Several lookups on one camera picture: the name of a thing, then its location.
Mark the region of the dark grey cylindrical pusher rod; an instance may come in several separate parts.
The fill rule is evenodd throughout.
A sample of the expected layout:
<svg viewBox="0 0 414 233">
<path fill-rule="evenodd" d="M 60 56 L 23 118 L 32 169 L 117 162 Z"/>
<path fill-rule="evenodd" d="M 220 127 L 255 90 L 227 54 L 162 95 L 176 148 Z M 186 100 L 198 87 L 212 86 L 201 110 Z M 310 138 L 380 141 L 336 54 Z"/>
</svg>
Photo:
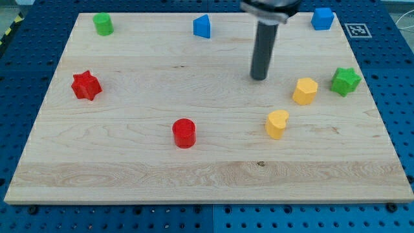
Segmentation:
<svg viewBox="0 0 414 233">
<path fill-rule="evenodd" d="M 272 57 L 278 25 L 266 25 L 262 22 L 257 23 L 256 38 L 252 62 L 250 66 L 250 76 L 254 80 L 265 80 Z"/>
</svg>

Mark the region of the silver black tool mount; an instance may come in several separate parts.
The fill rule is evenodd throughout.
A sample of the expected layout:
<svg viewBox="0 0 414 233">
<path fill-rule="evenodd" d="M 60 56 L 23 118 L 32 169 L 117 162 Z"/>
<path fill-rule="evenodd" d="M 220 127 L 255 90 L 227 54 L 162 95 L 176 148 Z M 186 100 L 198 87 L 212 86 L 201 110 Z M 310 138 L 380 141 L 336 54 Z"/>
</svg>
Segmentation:
<svg viewBox="0 0 414 233">
<path fill-rule="evenodd" d="M 242 0 L 240 9 L 266 25 L 286 24 L 298 12 L 302 0 Z"/>
</svg>

